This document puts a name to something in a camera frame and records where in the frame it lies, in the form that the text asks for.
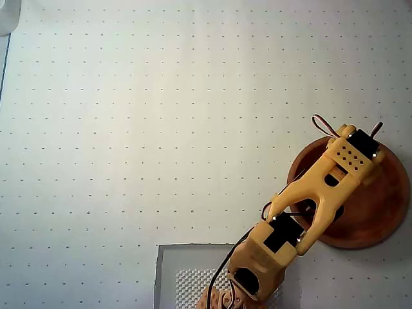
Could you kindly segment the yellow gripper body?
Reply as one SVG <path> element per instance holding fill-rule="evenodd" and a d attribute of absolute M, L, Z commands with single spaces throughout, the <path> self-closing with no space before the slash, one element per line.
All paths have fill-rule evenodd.
<path fill-rule="evenodd" d="M 379 164 L 371 160 L 364 168 L 364 178 L 362 184 L 365 186 L 370 185 L 379 173 Z"/>

